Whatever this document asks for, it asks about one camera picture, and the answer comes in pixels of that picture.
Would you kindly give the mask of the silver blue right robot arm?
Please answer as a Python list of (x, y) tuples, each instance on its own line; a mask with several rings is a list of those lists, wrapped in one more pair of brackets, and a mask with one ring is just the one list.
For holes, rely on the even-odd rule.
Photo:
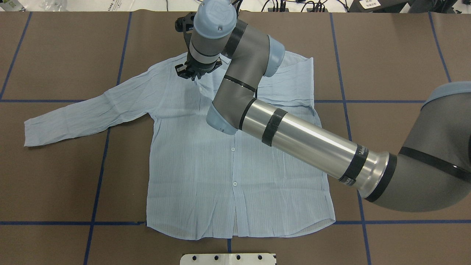
[(229, 67), (210, 105), (209, 126), (241, 130), (354, 187), (361, 198), (387, 209), (428, 212), (470, 194), (470, 82), (450, 82), (425, 101), (397, 155), (373, 152), (255, 97), (262, 77), (272, 77), (284, 45), (239, 20), (229, 0), (204, 0), (197, 12), (175, 21), (187, 60), (175, 70), (195, 80)]

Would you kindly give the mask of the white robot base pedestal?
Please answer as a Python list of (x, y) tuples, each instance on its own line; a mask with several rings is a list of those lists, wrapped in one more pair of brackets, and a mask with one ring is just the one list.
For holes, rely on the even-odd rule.
[(271, 253), (185, 254), (180, 265), (277, 265), (277, 258)]

